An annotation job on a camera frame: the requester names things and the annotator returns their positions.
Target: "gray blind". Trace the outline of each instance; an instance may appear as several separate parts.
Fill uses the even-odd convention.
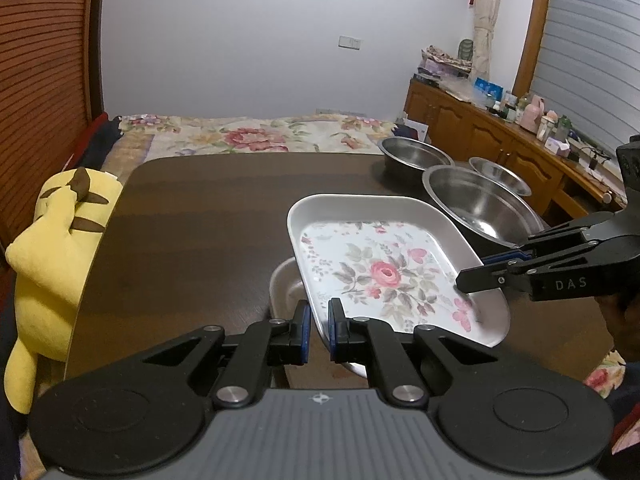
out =
[[[549,0],[531,91],[607,151],[640,133],[640,0]]]

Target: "stainless steel bowl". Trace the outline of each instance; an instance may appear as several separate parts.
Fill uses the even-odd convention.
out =
[[[502,184],[507,189],[513,191],[518,196],[531,196],[531,188],[524,180],[513,171],[507,170],[504,166],[486,160],[481,156],[472,156],[469,164],[481,175],[490,178],[498,184]]]
[[[434,166],[425,171],[422,183],[479,256],[514,248],[544,229],[523,199],[473,170]]]
[[[419,140],[387,137],[378,142],[378,147],[385,154],[387,171],[408,184],[419,185],[422,173],[431,166],[453,166],[449,155]]]

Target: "tabletop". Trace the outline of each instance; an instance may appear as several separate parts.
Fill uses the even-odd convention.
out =
[[[268,317],[269,280],[293,256],[287,213],[315,193],[402,194],[381,155],[247,153],[152,160],[130,176],[89,273],[66,364],[74,377],[205,324]],[[502,343],[585,377],[610,348],[593,298],[506,293]]]

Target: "beige curtain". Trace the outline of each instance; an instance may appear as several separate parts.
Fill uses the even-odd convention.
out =
[[[474,58],[471,81],[476,77],[489,80],[491,69],[491,43],[495,21],[498,19],[500,0],[476,0],[474,4]]]

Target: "silver bolt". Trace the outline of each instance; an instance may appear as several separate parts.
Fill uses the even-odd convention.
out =
[[[415,402],[424,396],[424,390],[412,384],[404,384],[394,388],[393,396],[398,400],[404,400],[404,402]]]
[[[242,386],[225,386],[216,392],[216,397],[223,402],[242,402],[249,396],[249,392]]]

